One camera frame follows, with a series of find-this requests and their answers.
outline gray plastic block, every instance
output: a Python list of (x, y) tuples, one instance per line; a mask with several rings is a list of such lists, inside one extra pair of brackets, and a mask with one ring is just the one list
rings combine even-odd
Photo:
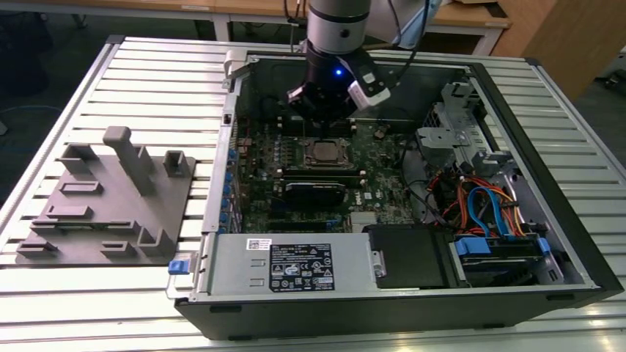
[(89, 144), (71, 144), (59, 161), (79, 179), (91, 175), (87, 161), (98, 160), (98, 155)]
[(149, 177), (149, 170), (141, 162), (138, 151), (130, 142), (130, 128), (123, 126), (109, 126), (102, 141), (118, 154), (119, 164), (125, 168), (135, 188), (142, 196), (155, 192), (155, 185)]
[(143, 227), (142, 231), (139, 232), (138, 247), (149, 257), (158, 257), (175, 250), (177, 244), (167, 236), (165, 229), (161, 229), (161, 231), (157, 233), (157, 237), (153, 237), (149, 229)]
[(107, 258), (133, 258), (138, 255), (129, 241), (102, 241), (101, 253)]
[(186, 154), (182, 150), (169, 150), (166, 152), (163, 166), (170, 177), (190, 177), (193, 174), (189, 169)]
[(45, 214), (51, 219), (89, 219), (94, 210), (87, 205), (51, 205)]
[(67, 182), (59, 188), (63, 194), (101, 194), (102, 191), (102, 184), (98, 181)]
[[(69, 145), (69, 171), (31, 223), (18, 264), (166, 265), (174, 257), (197, 160), (182, 152), (151, 157), (130, 143), (127, 128), (110, 128), (105, 143), (119, 156)], [(142, 177), (153, 184), (147, 194)]]
[(33, 243), (21, 243), (18, 246), (18, 251), (27, 258), (53, 258), (58, 254), (58, 248), (45, 240)]

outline blue latch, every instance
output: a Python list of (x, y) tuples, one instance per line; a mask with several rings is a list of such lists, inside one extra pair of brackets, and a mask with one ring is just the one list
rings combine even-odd
[(537, 243), (540, 244), (540, 249), (544, 254), (551, 253), (551, 244), (545, 238), (540, 238), (537, 240)]
[(460, 256), (466, 254), (492, 254), (488, 239), (484, 237), (461, 238), (454, 245)]
[(189, 260), (171, 260), (167, 272), (170, 275), (189, 275)]

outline label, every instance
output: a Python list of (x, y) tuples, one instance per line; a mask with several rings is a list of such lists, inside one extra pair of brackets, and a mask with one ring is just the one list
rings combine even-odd
[(485, 26), (486, 26), (486, 27), (502, 27), (502, 28), (508, 28), (508, 27), (509, 27), (509, 23), (485, 22)]
[(270, 250), (273, 292), (336, 289), (332, 244), (276, 244)]
[(183, 10), (209, 11), (209, 6), (182, 5), (181, 8), (182, 8)]
[(272, 238), (249, 238), (246, 243), (246, 249), (249, 251), (269, 251), (272, 245)]

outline power supply label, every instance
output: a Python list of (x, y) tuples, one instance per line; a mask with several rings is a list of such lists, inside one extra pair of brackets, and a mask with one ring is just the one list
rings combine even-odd
[(274, 244), (270, 247), (273, 292), (336, 289), (332, 244)]

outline motherboard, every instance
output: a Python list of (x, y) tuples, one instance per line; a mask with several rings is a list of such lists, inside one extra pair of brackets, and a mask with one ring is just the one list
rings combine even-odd
[(361, 232), (369, 224), (416, 223), (398, 163), (405, 134), (354, 120), (325, 138), (305, 123), (292, 130), (254, 120), (242, 125), (245, 232)]

